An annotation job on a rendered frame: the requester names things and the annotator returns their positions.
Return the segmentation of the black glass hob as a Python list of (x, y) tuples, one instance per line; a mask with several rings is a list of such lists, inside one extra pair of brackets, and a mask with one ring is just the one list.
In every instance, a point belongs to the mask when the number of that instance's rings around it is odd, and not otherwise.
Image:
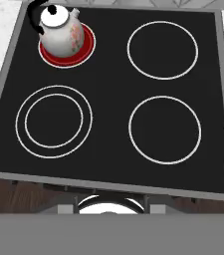
[(22, 6), (0, 73), (0, 178), (224, 200), (218, 11), (84, 7), (89, 53), (46, 53)]

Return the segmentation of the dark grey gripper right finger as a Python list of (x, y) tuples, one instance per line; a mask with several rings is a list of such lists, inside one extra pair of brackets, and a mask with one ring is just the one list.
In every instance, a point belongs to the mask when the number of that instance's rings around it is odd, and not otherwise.
[(149, 214), (181, 214), (182, 211), (175, 205), (168, 195), (154, 194), (144, 197), (145, 210)]

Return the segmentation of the brown wooden cabinet front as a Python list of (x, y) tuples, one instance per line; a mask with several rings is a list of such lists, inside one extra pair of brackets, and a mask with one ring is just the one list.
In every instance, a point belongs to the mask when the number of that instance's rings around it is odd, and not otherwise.
[[(0, 213), (30, 213), (57, 201), (69, 202), (76, 193), (64, 186), (0, 179)], [(184, 212), (224, 213), (224, 201), (169, 196)]]

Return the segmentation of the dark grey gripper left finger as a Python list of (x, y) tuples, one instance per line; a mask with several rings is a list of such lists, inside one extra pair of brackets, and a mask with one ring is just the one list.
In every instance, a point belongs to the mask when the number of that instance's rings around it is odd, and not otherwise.
[(39, 207), (43, 214), (74, 214), (78, 209), (78, 198), (75, 195), (62, 194), (47, 204)]

